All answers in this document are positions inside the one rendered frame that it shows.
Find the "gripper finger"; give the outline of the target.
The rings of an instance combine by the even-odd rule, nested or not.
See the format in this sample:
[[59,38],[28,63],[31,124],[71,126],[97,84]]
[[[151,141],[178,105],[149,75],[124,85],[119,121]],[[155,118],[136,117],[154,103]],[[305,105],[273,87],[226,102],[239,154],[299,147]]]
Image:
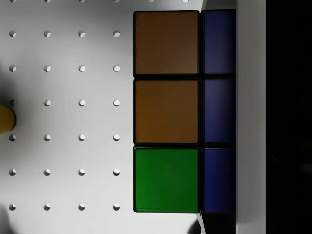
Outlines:
[[230,213],[198,213],[201,234],[236,234],[235,215]]
[[236,9],[236,0],[203,0],[201,10]]

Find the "many-coloured puzzle cube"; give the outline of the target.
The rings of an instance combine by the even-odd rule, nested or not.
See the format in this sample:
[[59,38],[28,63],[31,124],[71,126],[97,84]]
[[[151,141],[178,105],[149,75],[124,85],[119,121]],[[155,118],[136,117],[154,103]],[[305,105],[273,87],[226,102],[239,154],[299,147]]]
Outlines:
[[236,12],[133,14],[133,209],[235,213]]

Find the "yellow banana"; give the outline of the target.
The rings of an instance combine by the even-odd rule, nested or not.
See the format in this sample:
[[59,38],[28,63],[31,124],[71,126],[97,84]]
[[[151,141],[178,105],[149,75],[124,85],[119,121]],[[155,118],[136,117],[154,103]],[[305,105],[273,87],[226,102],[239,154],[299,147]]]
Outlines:
[[16,124],[16,116],[14,112],[0,105],[0,135],[10,132]]

